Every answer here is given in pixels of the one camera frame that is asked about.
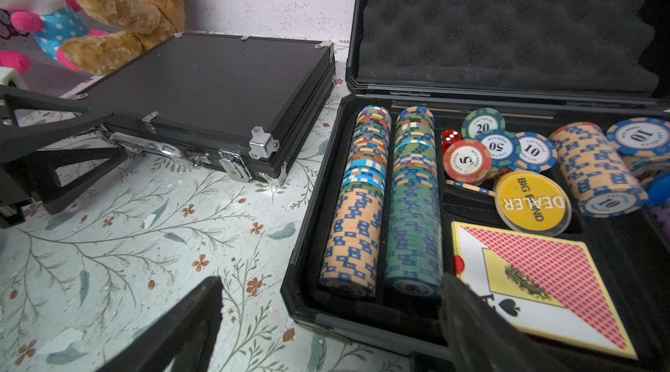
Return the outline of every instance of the spade symbol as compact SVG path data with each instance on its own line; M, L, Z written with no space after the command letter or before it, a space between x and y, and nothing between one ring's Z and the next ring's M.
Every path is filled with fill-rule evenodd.
M506 299L498 304L503 311L512 317L517 317L521 308L516 306L516 302L513 299Z

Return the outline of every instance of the brown plush bear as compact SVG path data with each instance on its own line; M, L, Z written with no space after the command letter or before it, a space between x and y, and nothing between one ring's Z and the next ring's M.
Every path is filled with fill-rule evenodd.
M122 32L66 40L61 50L79 69L106 75L176 32L186 21L184 0L77 0L88 16Z

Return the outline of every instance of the playing card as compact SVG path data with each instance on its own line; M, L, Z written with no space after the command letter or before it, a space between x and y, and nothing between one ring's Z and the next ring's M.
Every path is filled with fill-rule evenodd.
M529 334L636 359L585 244L452 223L457 276Z

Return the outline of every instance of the floral tablecloth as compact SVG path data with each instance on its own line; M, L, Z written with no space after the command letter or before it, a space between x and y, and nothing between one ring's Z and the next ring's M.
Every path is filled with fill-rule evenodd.
M347 44L336 48L344 76ZM296 326L281 281L331 124L337 80L282 186L241 184L147 154L130 159L50 216L40 203L0 232L0 370L93 371L209 275L224 283L212 371L409 370L407 359L347 346ZM35 112L23 123L63 117ZM51 148L86 148L75 138ZM64 181L91 165L59 171Z

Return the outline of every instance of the blue polka dot fabric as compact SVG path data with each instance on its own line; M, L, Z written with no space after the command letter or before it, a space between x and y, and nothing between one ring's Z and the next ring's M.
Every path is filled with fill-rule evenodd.
M88 34L88 27L79 20L79 16L68 6L57 10L53 14L39 16L44 27L33 33L42 51L51 59L58 61L56 54L66 39L78 38Z

